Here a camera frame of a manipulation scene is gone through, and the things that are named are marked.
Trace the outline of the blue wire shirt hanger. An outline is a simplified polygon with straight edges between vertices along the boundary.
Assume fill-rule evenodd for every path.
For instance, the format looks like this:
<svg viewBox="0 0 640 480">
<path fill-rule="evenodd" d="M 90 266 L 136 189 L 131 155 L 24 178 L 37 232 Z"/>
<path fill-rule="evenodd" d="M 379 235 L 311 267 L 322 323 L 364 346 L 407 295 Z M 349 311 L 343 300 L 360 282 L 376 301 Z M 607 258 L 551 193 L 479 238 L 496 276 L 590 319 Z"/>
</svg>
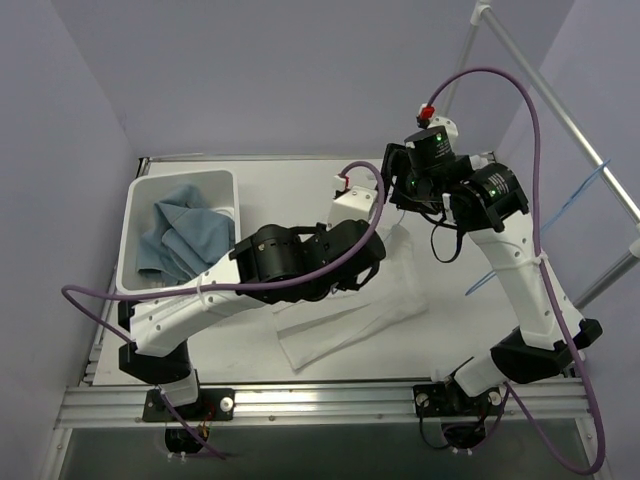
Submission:
<svg viewBox="0 0 640 480">
<path fill-rule="evenodd" d="M 404 220 L 405 216 L 406 216 L 406 210 L 403 210 L 402 213 L 400 214 L 398 220 L 390 227 L 389 229 L 389 235 L 395 231 L 402 223 L 402 221 Z"/>
</svg>

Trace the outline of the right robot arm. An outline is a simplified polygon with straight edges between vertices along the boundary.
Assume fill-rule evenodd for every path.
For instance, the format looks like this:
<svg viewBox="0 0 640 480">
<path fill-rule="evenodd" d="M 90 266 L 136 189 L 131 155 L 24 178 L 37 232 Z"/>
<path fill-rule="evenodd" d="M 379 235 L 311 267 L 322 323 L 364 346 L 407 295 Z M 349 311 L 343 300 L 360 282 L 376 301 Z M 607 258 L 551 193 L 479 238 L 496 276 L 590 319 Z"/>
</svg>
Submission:
<svg viewBox="0 0 640 480">
<path fill-rule="evenodd" d="M 443 390 L 450 409 L 469 411 L 480 394 L 507 380 L 528 384 L 556 376 L 573 359 L 568 339 L 583 350 L 601 337 L 599 321 L 579 312 L 536 251 L 528 199 L 507 166 L 455 154 L 446 129 L 436 126 L 388 144 L 381 176 L 391 204 L 480 248 L 518 320 L 488 354 L 452 373 Z"/>
</svg>

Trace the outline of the light blue denim skirt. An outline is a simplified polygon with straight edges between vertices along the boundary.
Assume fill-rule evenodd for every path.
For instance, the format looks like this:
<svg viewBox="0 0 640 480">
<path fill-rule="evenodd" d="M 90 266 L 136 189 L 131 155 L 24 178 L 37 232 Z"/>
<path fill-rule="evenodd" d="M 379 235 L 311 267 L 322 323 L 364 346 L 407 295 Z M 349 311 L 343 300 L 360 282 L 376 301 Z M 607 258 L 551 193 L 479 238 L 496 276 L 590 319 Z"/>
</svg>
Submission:
<svg viewBox="0 0 640 480">
<path fill-rule="evenodd" d="M 235 222 L 210 208 L 200 190 L 180 185 L 152 208 L 154 225 L 138 242 L 136 271 L 164 286 L 195 279 L 235 244 Z"/>
</svg>

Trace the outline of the white shirt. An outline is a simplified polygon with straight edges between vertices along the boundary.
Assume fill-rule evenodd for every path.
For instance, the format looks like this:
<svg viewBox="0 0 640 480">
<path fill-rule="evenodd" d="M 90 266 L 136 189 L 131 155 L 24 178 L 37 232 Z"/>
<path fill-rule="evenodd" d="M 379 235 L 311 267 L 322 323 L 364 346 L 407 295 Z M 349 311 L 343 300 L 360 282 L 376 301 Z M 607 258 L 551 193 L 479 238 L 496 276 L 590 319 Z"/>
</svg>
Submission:
<svg viewBox="0 0 640 480">
<path fill-rule="evenodd" d="M 381 233 L 387 256 L 359 291 L 272 309 L 279 344 L 294 372 L 428 311 L 411 234 L 399 224 Z"/>
</svg>

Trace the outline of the blue wire skirt hanger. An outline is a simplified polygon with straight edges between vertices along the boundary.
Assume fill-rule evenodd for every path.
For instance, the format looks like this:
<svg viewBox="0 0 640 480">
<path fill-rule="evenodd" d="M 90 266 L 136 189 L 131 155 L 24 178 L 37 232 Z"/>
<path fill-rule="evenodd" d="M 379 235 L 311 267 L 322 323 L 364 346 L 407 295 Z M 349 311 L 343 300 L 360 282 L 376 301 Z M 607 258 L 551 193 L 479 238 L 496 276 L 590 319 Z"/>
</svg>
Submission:
<svg viewBox="0 0 640 480">
<path fill-rule="evenodd" d="M 551 216 L 541 227 L 540 233 L 544 234 L 548 231 L 577 201 L 578 199 L 589 189 L 589 187 L 601 176 L 602 171 L 610 164 L 611 160 L 607 159 L 601 166 L 595 168 L 579 185 L 579 187 L 569 196 L 566 202 L 559 208 L 559 210 Z M 496 277 L 496 272 L 491 270 L 476 281 L 465 292 L 465 296 L 474 294 L 477 290 L 482 288 L 493 278 Z"/>
</svg>

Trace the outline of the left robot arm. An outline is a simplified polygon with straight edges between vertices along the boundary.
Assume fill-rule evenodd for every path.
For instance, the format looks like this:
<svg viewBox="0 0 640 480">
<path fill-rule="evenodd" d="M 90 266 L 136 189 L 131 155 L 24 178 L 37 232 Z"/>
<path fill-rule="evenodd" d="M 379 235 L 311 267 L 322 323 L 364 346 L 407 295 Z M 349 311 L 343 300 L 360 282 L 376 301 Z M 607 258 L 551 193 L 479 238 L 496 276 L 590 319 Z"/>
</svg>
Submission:
<svg viewBox="0 0 640 480">
<path fill-rule="evenodd" d="M 266 305 L 317 302 L 332 290 L 358 291 L 385 256 L 383 241 L 365 220 L 335 227 L 263 226 L 186 285 L 129 296 L 132 341 L 118 351 L 119 369 L 165 389 L 166 408 L 190 419 L 202 405 L 188 351 L 192 336 Z"/>
</svg>

